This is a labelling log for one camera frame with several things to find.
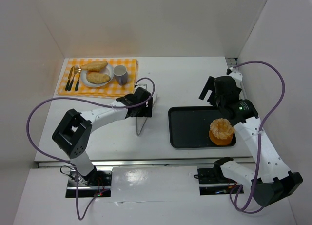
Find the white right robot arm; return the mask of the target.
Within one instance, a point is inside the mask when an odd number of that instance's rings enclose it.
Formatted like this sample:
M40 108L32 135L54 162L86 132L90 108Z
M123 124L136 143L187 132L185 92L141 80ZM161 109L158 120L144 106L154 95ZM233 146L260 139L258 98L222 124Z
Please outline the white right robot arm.
M222 146L230 143L234 136L240 136L256 161L252 171L233 158L224 157L215 162L216 173L249 188L247 201L254 199L262 208L292 195L303 178L300 173L292 172L278 155L263 129L265 120L260 119L250 100L240 99L241 89L235 79L209 77L199 99L204 99L208 91L211 91L208 103L222 115L210 124L210 140Z

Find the metal bread tongs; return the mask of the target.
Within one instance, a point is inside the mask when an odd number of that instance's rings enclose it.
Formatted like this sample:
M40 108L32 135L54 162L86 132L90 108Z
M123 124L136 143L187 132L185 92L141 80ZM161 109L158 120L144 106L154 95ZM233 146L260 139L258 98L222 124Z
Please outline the metal bread tongs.
M147 89L147 84L145 83L137 83L135 85L135 91L139 88ZM136 117L136 135L139 136L143 130L143 127L147 121L146 117Z

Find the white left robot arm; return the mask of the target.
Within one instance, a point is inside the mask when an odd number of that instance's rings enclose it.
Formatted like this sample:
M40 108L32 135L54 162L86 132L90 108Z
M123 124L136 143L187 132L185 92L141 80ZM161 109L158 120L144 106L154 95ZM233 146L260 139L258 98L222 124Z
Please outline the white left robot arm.
M69 157L80 177L92 184L100 177L86 153L90 135L95 130L129 117L152 117L153 97L139 87L133 94L117 98L108 107L77 112L68 110L52 135L52 140Z

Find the long golden bread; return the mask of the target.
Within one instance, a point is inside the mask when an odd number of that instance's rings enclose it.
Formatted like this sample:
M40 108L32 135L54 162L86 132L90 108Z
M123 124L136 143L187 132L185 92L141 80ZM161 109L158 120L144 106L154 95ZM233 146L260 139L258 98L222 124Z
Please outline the long golden bread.
M107 61L93 61L82 65L81 69L85 71L99 72L100 70L104 69L107 65L108 65Z
M86 74L86 79L88 82L93 84L102 84L108 82L111 77L105 73L88 72Z

